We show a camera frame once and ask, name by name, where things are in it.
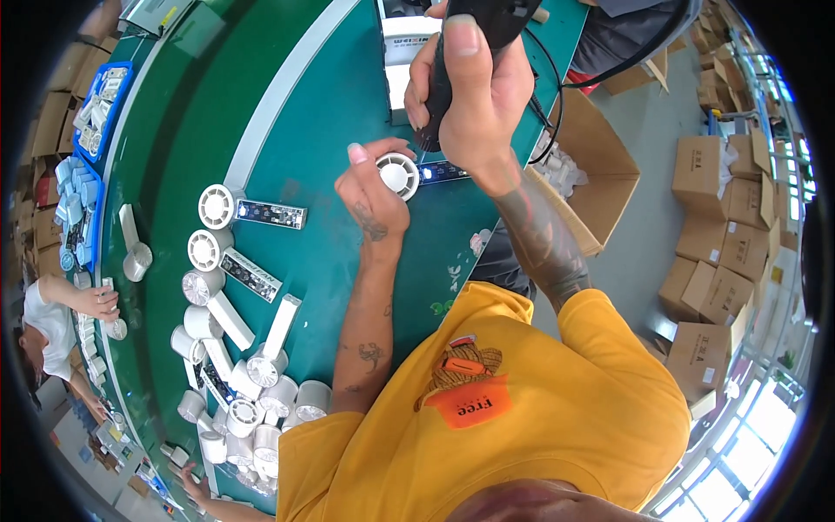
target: hair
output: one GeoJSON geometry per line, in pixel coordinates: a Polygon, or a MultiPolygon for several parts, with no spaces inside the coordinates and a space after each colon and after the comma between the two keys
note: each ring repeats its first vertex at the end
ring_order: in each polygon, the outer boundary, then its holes
{"type": "Polygon", "coordinates": [[[38,395],[35,393],[38,388],[40,388],[40,383],[38,382],[38,378],[35,376],[35,368],[32,365],[31,359],[29,359],[29,355],[26,353],[26,350],[20,346],[20,337],[23,336],[23,329],[21,327],[14,328],[14,341],[15,346],[18,347],[18,357],[20,357],[20,361],[23,364],[23,379],[26,381],[26,388],[29,391],[29,398],[32,399],[32,403],[34,404],[35,408],[38,411],[41,411],[41,401],[38,399],[38,395]]]}

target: gray shirt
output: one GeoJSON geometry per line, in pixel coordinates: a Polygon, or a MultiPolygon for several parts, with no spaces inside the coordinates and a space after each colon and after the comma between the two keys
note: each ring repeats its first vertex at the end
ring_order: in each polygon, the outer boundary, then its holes
{"type": "MultiPolygon", "coordinates": [[[[577,42],[571,68],[578,73],[600,74],[637,53],[670,19],[681,0],[598,0],[589,9],[577,42]]],[[[670,45],[699,16],[701,0],[690,3],[672,35],[647,58],[670,45]]]]}

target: woman's hand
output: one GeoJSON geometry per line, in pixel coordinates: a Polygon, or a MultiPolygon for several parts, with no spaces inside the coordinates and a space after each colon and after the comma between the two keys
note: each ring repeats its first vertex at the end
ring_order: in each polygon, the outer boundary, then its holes
{"type": "Polygon", "coordinates": [[[119,293],[117,291],[108,293],[111,290],[113,288],[110,286],[79,290],[72,308],[76,312],[86,313],[105,322],[115,321],[119,317],[119,309],[116,308],[119,293]]]}
{"type": "Polygon", "coordinates": [[[197,505],[202,506],[206,500],[211,500],[211,492],[209,491],[209,480],[206,477],[200,481],[200,484],[195,484],[191,478],[191,470],[197,465],[196,462],[189,462],[180,470],[180,478],[183,479],[183,489],[191,495],[197,505]]]}
{"type": "MultiPolygon", "coordinates": [[[[446,3],[441,3],[428,9],[427,15],[440,18],[445,12],[446,3]]],[[[482,189],[502,189],[508,181],[504,179],[504,169],[497,166],[515,161],[510,138],[534,91],[534,75],[522,38],[510,44],[495,70],[487,41],[472,16],[459,14],[447,19],[443,41],[443,60],[453,87],[453,102],[441,120],[441,150],[447,160],[466,170],[482,189]]],[[[430,38],[410,68],[404,101],[415,129],[429,121],[425,102],[437,46],[438,38],[430,38]]]]}
{"type": "Polygon", "coordinates": [[[363,248],[373,258],[400,256],[403,234],[409,227],[406,202],[389,189],[380,177],[377,158],[399,152],[412,159],[405,139],[386,138],[362,146],[348,145],[351,166],[337,178],[334,188],[362,229],[363,248]]]}

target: green workbench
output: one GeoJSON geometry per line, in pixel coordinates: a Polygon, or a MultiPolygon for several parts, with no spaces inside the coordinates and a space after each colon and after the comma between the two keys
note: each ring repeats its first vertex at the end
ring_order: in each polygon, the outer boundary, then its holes
{"type": "MultiPolygon", "coordinates": [[[[245,188],[252,199],[308,208],[306,227],[233,226],[236,250],[282,280],[282,293],[303,300],[285,346],[287,374],[297,382],[331,381],[356,274],[361,233],[333,191],[334,180],[347,167],[346,147],[412,135],[410,128],[387,122],[375,2],[360,0],[351,8],[353,3],[334,2],[347,5],[348,14],[298,79],[269,134],[261,136],[263,146],[245,188]]],[[[112,57],[133,57],[134,85],[106,160],[94,166],[108,181],[96,282],[103,276],[114,278],[122,317],[129,324],[125,340],[109,340],[112,378],[118,386],[109,382],[108,394],[118,394],[124,402],[140,443],[169,486],[167,459],[159,445],[170,441],[195,457],[199,452],[195,427],[176,412],[188,383],[180,356],[170,349],[170,334],[182,323],[188,305],[180,290],[180,278],[192,268],[186,241],[202,228],[197,199],[206,186],[224,181],[276,71],[328,4],[197,3],[165,41],[126,38],[112,57]],[[118,213],[124,203],[133,205],[139,237],[154,253],[154,264],[138,284],[122,272],[126,252],[118,213]]],[[[564,73],[586,7],[576,0],[544,0],[543,6],[551,12],[550,20],[530,26],[564,73]]],[[[540,76],[536,94],[548,108],[556,95],[555,78],[542,51],[527,37],[525,46],[540,76]]],[[[527,111],[513,139],[519,158],[529,157],[541,129],[527,111]]],[[[498,218],[470,180],[421,187],[408,206],[412,226],[393,297],[393,367],[438,327],[477,260],[470,238],[482,229],[492,230],[498,218]]],[[[249,357],[266,338],[279,300],[269,304],[231,279],[224,292],[256,333],[253,348],[243,353],[226,338],[234,362],[249,357]]],[[[215,408],[211,403],[210,411],[215,408]]],[[[222,474],[216,478],[222,494],[275,512],[275,498],[254,494],[222,474]]],[[[185,496],[174,490],[185,505],[185,496]]],[[[189,509],[185,513],[191,518],[189,509]]]]}

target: blue plastic tray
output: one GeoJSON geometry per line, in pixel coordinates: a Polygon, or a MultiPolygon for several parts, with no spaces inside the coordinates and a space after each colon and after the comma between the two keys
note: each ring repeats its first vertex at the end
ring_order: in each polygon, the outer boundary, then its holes
{"type": "Polygon", "coordinates": [[[85,266],[90,273],[94,273],[94,267],[96,262],[99,260],[99,232],[101,231],[102,225],[102,214],[104,213],[104,195],[106,194],[106,190],[104,187],[104,182],[102,181],[99,173],[96,172],[93,167],[90,166],[90,163],[84,158],[84,152],[86,150],[78,147],[76,145],[75,150],[73,151],[73,157],[78,158],[81,160],[81,163],[84,164],[84,167],[87,171],[93,175],[93,177],[99,182],[99,192],[96,195],[96,210],[93,212],[93,222],[90,224],[90,231],[89,233],[93,235],[93,254],[90,257],[90,262],[87,263],[85,266]]]}
{"type": "Polygon", "coordinates": [[[113,128],[114,121],[116,120],[116,115],[119,112],[119,105],[122,103],[122,98],[124,94],[128,92],[130,87],[130,80],[134,76],[134,64],[133,62],[113,62],[113,63],[104,63],[99,70],[96,71],[96,75],[93,78],[93,82],[90,84],[90,89],[87,91],[87,97],[84,99],[84,103],[82,107],[87,105],[94,94],[100,94],[102,85],[102,78],[104,74],[107,73],[109,69],[112,68],[119,68],[125,67],[128,69],[128,73],[125,74],[124,78],[122,78],[122,84],[119,86],[119,91],[116,93],[116,97],[113,100],[113,104],[110,105],[110,111],[107,114],[107,119],[104,122],[104,129],[102,130],[102,139],[99,142],[99,150],[96,151],[96,154],[91,154],[88,150],[78,144],[78,138],[81,137],[81,131],[76,129],[73,132],[73,145],[75,146],[76,151],[80,152],[81,155],[88,160],[95,163],[99,160],[105,150],[107,150],[107,142],[110,138],[110,130],[113,128]]]}

